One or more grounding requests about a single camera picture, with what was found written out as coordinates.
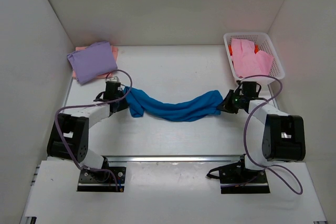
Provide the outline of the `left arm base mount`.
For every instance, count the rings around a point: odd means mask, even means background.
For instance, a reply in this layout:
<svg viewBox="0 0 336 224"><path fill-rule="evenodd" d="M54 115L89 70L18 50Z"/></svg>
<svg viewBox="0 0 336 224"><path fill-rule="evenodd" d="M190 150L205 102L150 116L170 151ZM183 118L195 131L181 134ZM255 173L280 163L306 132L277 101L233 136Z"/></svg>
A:
<svg viewBox="0 0 336 224"><path fill-rule="evenodd" d="M123 193L127 174L126 162L112 162L106 157L102 168L108 172L82 170L78 179L77 191Z"/></svg>

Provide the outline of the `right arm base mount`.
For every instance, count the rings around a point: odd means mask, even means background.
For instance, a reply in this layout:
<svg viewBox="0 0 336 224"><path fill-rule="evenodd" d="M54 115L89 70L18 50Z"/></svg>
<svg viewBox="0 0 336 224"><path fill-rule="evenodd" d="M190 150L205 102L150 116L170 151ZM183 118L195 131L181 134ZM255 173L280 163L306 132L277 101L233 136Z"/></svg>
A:
<svg viewBox="0 0 336 224"><path fill-rule="evenodd" d="M247 169L244 161L213 168L206 177L219 180L222 195L270 193L266 173Z"/></svg>

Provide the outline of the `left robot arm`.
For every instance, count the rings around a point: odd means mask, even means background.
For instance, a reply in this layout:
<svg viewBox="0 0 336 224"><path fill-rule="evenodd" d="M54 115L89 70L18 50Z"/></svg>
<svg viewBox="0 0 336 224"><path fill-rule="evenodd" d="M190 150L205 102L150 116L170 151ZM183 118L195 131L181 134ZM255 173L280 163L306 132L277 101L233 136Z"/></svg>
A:
<svg viewBox="0 0 336 224"><path fill-rule="evenodd" d="M63 137L80 167L91 170L108 169L108 160L89 148L89 129L112 114L128 108L122 85L119 81L107 81L106 89L99 93L92 107L73 113L60 113L57 121L60 131L54 125L47 145L48 156L71 160Z"/></svg>

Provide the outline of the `blue t-shirt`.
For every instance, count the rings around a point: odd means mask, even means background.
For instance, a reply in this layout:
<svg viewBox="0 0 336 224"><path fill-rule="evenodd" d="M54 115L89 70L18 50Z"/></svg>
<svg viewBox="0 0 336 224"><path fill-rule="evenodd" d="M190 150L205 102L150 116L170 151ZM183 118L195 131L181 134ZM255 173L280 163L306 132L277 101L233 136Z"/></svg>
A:
<svg viewBox="0 0 336 224"><path fill-rule="evenodd" d="M141 118L147 113L170 122L194 122L207 116L220 115L217 106L223 101L218 90L177 104L163 103L148 96L143 90L127 86L124 87L123 93L126 95L132 117Z"/></svg>

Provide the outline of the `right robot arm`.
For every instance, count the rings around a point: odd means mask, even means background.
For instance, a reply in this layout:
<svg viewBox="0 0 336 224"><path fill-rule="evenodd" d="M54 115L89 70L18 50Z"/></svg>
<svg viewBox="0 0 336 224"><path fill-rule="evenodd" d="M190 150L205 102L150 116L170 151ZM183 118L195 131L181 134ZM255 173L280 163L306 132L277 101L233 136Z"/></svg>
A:
<svg viewBox="0 0 336 224"><path fill-rule="evenodd" d="M278 110L259 96L260 91L261 85L256 82L239 82L238 87L229 90L217 106L220 111L230 114L237 114L239 110L248 113L243 136L245 168L262 170L283 162L304 160L306 143L303 118ZM264 132L259 148L249 153L246 134L252 117L264 125Z"/></svg>

